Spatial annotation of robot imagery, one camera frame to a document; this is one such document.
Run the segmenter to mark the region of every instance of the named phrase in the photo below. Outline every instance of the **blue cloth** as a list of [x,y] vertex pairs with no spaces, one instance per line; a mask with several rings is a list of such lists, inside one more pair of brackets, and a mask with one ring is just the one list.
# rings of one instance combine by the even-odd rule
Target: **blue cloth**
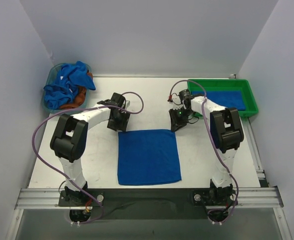
[[[203,91],[193,91],[192,94],[203,94]],[[227,108],[235,107],[239,111],[246,110],[241,91],[207,91],[207,98]]]
[[157,185],[181,180],[176,135],[166,129],[119,132],[120,185]]
[[81,61],[76,64],[63,64],[53,83],[43,88],[46,106],[49,109],[58,109],[61,105],[73,103],[78,95],[78,86],[96,90],[92,78],[87,75],[87,70],[86,64]]

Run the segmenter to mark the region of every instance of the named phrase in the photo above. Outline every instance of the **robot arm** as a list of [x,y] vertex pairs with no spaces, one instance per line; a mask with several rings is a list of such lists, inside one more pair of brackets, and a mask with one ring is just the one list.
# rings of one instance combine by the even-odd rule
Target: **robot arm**
[[[94,108],[110,105],[126,109],[130,102],[124,96],[114,93],[111,99],[98,102]],[[50,142],[50,148],[59,158],[64,173],[70,177],[66,179],[65,190],[66,195],[74,202],[81,204],[87,201],[87,197],[72,185],[70,180],[82,189],[87,189],[87,182],[82,173],[81,156],[85,151],[88,130],[108,120],[108,128],[125,132],[129,117],[129,113],[107,107],[60,116]]]
[[[179,98],[183,107],[169,110],[171,131],[173,132],[187,125],[188,117],[191,114],[200,113],[203,115],[202,103],[205,101],[203,95],[191,95],[189,90],[186,89],[179,93]],[[215,148],[224,164],[232,172],[235,154],[240,142],[244,139],[238,110],[236,108],[225,108],[207,99],[204,111],[205,116],[210,120],[210,133]],[[232,179],[218,159],[216,159],[216,171],[211,180],[217,189],[231,189],[232,191]]]

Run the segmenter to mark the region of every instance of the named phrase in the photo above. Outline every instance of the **wire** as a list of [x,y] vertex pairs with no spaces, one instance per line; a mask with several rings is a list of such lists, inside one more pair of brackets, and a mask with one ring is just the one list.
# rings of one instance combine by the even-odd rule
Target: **wire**
[[194,116],[194,117],[192,117],[191,119],[188,119],[187,123],[189,123],[189,124],[195,124],[195,123],[197,123],[198,121],[199,121],[199,117],[198,117],[198,116]]
[[49,168],[53,169],[54,171],[58,172],[59,174],[63,175],[72,185],[75,186],[75,188],[77,188],[79,191],[81,191],[82,193],[84,193],[85,195],[87,195],[88,197],[90,197],[93,201],[95,201],[99,207],[101,208],[101,215],[100,216],[97,216],[95,218],[92,218],[92,219],[89,219],[87,221],[84,221],[84,222],[80,222],[79,224],[88,224],[88,223],[91,223],[95,220],[98,220],[100,219],[101,217],[103,217],[104,215],[104,208],[103,206],[101,205],[101,203],[94,197],[92,196],[90,193],[88,193],[87,191],[83,190],[81,187],[79,187],[72,179],[70,179],[70,177],[65,174],[64,172],[60,171],[59,169],[55,168],[53,165],[49,164],[48,162],[45,161],[45,159],[43,159],[40,155],[39,155],[39,152],[38,150],[36,149],[36,145],[35,145],[35,138],[36,138],[36,134],[38,132],[38,130],[41,128],[42,125],[44,125],[48,120],[54,118],[55,116],[58,116],[58,115],[61,115],[61,114],[64,114],[64,113],[67,113],[67,112],[72,112],[72,111],[92,111],[92,110],[97,110],[97,109],[105,109],[105,108],[115,108],[115,109],[119,109],[119,110],[122,110],[124,112],[127,112],[127,113],[130,113],[130,114],[139,114],[143,111],[144,109],[144,102],[143,102],[143,99],[142,97],[135,93],[135,92],[132,92],[132,91],[128,91],[128,92],[125,92],[123,93],[122,95],[125,95],[125,94],[134,94],[136,96],[138,96],[141,100],[141,109],[137,112],[132,112],[132,111],[128,111],[126,109],[123,109],[121,107],[118,107],[118,106],[113,106],[113,105],[106,105],[106,106],[98,106],[98,107],[90,107],[90,108],[72,108],[72,109],[66,109],[66,110],[62,110],[62,111],[59,111],[57,113],[54,113],[53,115],[47,117],[45,120],[43,120],[37,127],[36,129],[34,130],[33,134],[32,134],[32,137],[31,137],[31,146],[32,146],[32,150],[34,151],[34,153],[36,154],[36,156],[39,158],[40,161],[42,161],[46,166],[48,166]]
[[182,103],[180,103],[180,104],[177,104],[177,103],[175,103],[172,99],[171,99],[171,101],[175,104],[175,105],[177,105],[177,106],[180,106],[180,105],[182,105]]
[[116,211],[116,210],[119,210],[119,209],[126,209],[127,207],[129,207],[129,206],[131,206],[131,205],[134,205],[134,204],[136,204],[137,202],[127,202],[126,204],[122,204],[122,205],[120,205],[120,206],[117,206],[117,207],[115,207],[113,210],[111,210],[110,212],[107,212],[106,214],[105,214],[105,216],[108,216],[108,215],[110,215],[110,214],[112,214],[114,211]]
[[232,214],[233,214],[233,212],[234,212],[234,209],[235,209],[236,204],[237,204],[237,201],[238,201],[238,196],[239,196],[239,185],[238,185],[238,182],[236,181],[236,179],[234,178],[234,176],[231,174],[231,172],[230,172],[228,166],[225,165],[224,162],[223,162],[223,160],[221,159],[221,157],[220,157],[220,155],[219,155],[219,152],[218,152],[218,150],[216,149],[216,145],[215,145],[215,143],[214,143],[214,141],[213,141],[213,138],[212,138],[212,135],[211,135],[211,132],[210,132],[210,127],[209,127],[208,120],[207,120],[206,113],[205,113],[205,103],[207,102],[207,92],[206,92],[205,88],[204,88],[202,85],[200,85],[199,83],[197,83],[196,81],[192,81],[192,80],[188,80],[188,79],[186,79],[186,80],[180,80],[180,81],[177,81],[175,84],[173,84],[173,86],[171,87],[171,89],[170,89],[170,96],[172,95],[172,90],[173,90],[173,88],[174,88],[178,83],[182,83],[182,82],[190,82],[190,83],[194,83],[195,85],[199,86],[199,87],[202,89],[202,91],[204,92],[204,101],[203,101],[202,104],[201,104],[201,111],[202,111],[203,120],[204,120],[205,125],[206,125],[206,129],[207,129],[207,132],[208,132],[208,135],[209,135],[209,139],[210,139],[211,145],[212,145],[212,147],[213,147],[213,150],[215,151],[215,154],[216,154],[216,156],[217,156],[219,162],[220,162],[221,165],[227,170],[229,176],[233,179],[233,181],[234,181],[234,183],[235,183],[235,185],[236,185],[236,189],[237,189],[236,197],[235,197],[235,199],[234,199],[234,203],[233,203],[233,205],[232,205],[231,212],[229,213],[229,215],[228,215],[225,219],[223,219],[221,222],[218,222],[218,221],[216,221],[215,219],[211,219],[211,218],[209,217],[209,214],[210,214],[210,213],[212,213],[212,212],[214,212],[214,211],[220,211],[221,209],[212,209],[212,210],[209,210],[209,211],[208,211],[208,218],[209,218],[209,220],[213,221],[214,224],[223,224],[223,223],[225,223],[225,222],[230,218],[230,216],[232,216]]
[[87,211],[87,213],[89,212],[88,210],[88,206],[92,203],[92,199],[89,199],[88,202],[85,204],[85,210]]
[[61,192],[60,192],[60,188],[61,188],[61,186],[62,186],[65,182],[66,182],[66,180],[63,181],[63,182],[60,184],[60,186],[59,186],[59,188],[58,188],[58,192],[59,192],[59,194],[61,194]]

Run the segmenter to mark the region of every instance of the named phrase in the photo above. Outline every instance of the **crumpled blue towel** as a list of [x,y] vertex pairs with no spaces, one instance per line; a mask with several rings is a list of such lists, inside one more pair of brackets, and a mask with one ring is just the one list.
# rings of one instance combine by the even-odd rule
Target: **crumpled blue towel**
[[181,180],[176,135],[166,129],[119,132],[120,185],[157,185]]
[[72,103],[78,95],[78,86],[96,90],[93,80],[87,75],[87,67],[81,61],[76,64],[65,63],[58,71],[52,84],[46,85],[44,101],[49,109],[58,109],[61,105]]
[[[193,91],[191,94],[203,94],[203,91]],[[207,98],[227,108],[246,110],[241,91],[207,91]]]

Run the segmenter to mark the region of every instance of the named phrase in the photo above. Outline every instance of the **green tray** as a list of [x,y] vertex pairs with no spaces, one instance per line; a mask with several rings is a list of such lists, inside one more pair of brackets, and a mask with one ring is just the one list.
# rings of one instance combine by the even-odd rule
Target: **green tray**
[[[251,117],[258,113],[258,107],[253,97],[250,84],[245,79],[189,79],[201,84],[206,91],[241,91],[245,111],[239,111],[241,117]],[[192,82],[188,82],[190,92],[202,91],[202,89]]]

